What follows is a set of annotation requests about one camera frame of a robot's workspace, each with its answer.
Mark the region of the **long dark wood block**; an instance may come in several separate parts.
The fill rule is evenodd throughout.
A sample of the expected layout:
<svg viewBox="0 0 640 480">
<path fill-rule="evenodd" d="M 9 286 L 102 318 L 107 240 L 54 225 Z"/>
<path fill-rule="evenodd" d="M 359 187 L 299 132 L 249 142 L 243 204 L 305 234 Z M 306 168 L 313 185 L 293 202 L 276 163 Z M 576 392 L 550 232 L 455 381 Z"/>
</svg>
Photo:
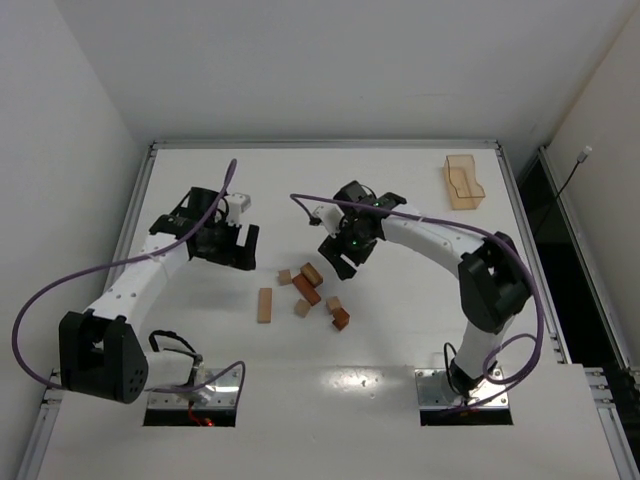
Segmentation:
<svg viewBox="0 0 640 480">
<path fill-rule="evenodd" d="M 292 278 L 292 283 L 301 296 L 311 305 L 315 306 L 321 301 L 321 297 L 312 284 L 303 274 L 298 274 Z"/>
</svg>

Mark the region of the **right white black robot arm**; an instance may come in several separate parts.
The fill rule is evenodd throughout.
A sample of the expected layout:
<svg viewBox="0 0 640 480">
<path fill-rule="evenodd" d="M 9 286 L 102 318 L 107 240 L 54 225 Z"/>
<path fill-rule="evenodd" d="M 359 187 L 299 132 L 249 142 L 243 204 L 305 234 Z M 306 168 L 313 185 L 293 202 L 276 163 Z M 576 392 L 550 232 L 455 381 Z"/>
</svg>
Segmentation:
<svg viewBox="0 0 640 480">
<path fill-rule="evenodd" d="M 310 223 L 328 236 L 318 252 L 341 280 L 351 279 L 379 241 L 404 246 L 442 266 L 459 282 L 467 326 L 460 348 L 446 363 L 442 397 L 468 399 L 487 369 L 486 358 L 504 338 L 512 317 L 531 292 L 524 274 L 499 245 L 451 226 L 427 223 L 403 197 L 387 192 L 377 197 L 357 181 L 342 187 L 333 206 L 319 206 Z"/>
</svg>

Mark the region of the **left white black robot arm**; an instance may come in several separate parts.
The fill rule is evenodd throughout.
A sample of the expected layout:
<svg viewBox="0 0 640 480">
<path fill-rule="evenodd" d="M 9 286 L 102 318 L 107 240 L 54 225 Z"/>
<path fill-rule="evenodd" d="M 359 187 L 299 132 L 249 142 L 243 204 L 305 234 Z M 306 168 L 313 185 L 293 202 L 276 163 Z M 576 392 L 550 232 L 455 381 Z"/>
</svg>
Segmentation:
<svg viewBox="0 0 640 480">
<path fill-rule="evenodd" d="M 193 187 L 151 226 L 141 259 L 83 312 L 59 323 L 60 379 L 64 389 L 123 404 L 145 390 L 192 395 L 213 383 L 201 354 L 189 349 L 144 349 L 138 335 L 169 280 L 189 261 L 251 271 L 256 267 L 258 226 L 238 242 L 247 194 L 219 194 Z"/>
</svg>

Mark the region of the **transparent orange plastic tray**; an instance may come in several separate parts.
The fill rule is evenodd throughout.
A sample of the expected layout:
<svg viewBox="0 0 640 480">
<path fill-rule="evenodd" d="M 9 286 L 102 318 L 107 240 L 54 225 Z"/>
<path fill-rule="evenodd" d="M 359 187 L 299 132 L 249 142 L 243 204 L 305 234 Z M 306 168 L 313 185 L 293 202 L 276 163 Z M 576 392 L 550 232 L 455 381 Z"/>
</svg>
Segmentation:
<svg viewBox="0 0 640 480">
<path fill-rule="evenodd" d="M 447 155 L 442 171 L 451 208 L 477 209 L 486 194 L 476 178 L 474 157 L 468 154 Z"/>
</svg>

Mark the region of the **long light wood block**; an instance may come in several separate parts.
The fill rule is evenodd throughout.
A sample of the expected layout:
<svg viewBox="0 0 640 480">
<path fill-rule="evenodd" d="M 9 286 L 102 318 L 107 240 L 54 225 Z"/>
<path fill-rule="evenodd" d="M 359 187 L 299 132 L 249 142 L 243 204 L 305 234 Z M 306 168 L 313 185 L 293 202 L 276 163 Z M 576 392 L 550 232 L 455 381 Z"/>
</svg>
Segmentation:
<svg viewBox="0 0 640 480">
<path fill-rule="evenodd" d="M 260 288 L 258 293 L 257 322 L 268 324 L 272 321 L 273 289 Z"/>
</svg>

